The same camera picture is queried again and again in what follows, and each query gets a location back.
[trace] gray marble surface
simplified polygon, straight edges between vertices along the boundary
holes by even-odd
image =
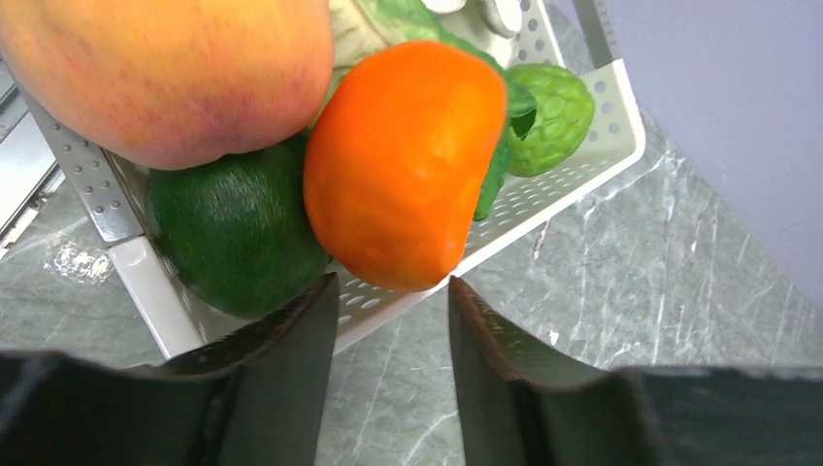
[[[570,66],[590,67],[551,10]],[[600,366],[816,364],[823,322],[645,118],[644,158],[466,276]],[[0,261],[0,346],[116,366],[161,356],[68,185]],[[442,292],[335,358],[318,465],[462,465]]]

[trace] perforated basket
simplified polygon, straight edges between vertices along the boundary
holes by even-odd
[[[523,24],[513,63],[563,65],[543,3],[520,2]],[[591,132],[560,167],[532,179],[509,177],[488,220],[476,223],[466,253],[454,271],[462,275],[514,240],[548,221],[642,156],[645,135],[623,62],[614,47],[600,0],[577,0],[577,14],[597,69],[582,78],[597,103]],[[90,144],[52,118],[21,89],[67,179],[123,283],[166,357],[192,350],[246,322],[220,313],[182,288],[143,227],[146,170]],[[440,289],[392,292],[363,283],[339,265],[343,350]]]

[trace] white object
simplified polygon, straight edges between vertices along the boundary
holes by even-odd
[[[454,13],[466,6],[468,0],[423,0],[423,5],[438,15]]]
[[[519,0],[468,0],[464,8],[448,14],[439,15],[441,24],[449,31],[484,50],[507,68],[517,54],[517,41],[514,35],[520,31],[522,12]],[[518,21],[512,20],[510,9],[514,7],[519,13]],[[516,27],[512,32],[507,27]]]
[[[511,62],[563,65],[541,0],[520,2],[524,27],[517,35],[516,44],[495,34],[478,20],[479,1],[470,0],[458,11],[443,15],[444,24],[473,42],[488,40],[483,48],[495,51],[495,57],[505,65]],[[508,178],[491,216],[473,225],[465,255],[454,275],[465,274],[549,221],[642,156],[645,133],[640,112],[623,61],[612,49],[613,39],[606,30],[608,21],[604,20],[602,0],[576,0],[576,4],[578,14],[587,15],[587,20],[581,23],[588,24],[587,27],[600,24],[594,32],[584,29],[592,58],[598,66],[582,77],[596,102],[591,132],[577,152],[560,167],[532,179]],[[501,16],[507,15],[502,10],[502,0],[496,5],[501,8]],[[507,53],[504,53],[504,47],[508,47]],[[30,96],[26,102],[66,172],[67,180],[78,190],[92,223],[109,248],[120,277],[164,355],[172,357],[193,350],[247,323],[220,313],[191,295],[174,278],[172,269],[164,264],[165,259],[157,256],[140,221],[145,170],[105,154],[99,147],[62,127]],[[107,188],[88,190],[100,185]],[[340,274],[342,286],[335,352],[354,344],[445,285],[444,281],[419,293],[392,292],[357,280],[339,265],[333,264],[330,270]]]

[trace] persimmon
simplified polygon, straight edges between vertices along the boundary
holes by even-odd
[[[314,234],[354,276],[430,288],[460,262],[507,120],[504,79],[481,59],[410,41],[356,64],[309,140]]]

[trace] green fruit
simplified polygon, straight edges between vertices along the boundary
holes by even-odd
[[[594,98],[586,84],[566,68],[537,63],[516,65],[509,76],[538,100],[535,123],[526,137],[510,128],[509,173],[536,177],[560,165],[580,147],[594,118]]]
[[[148,175],[148,227],[192,293],[227,314],[278,310],[325,271],[329,255],[303,204],[307,139]]]

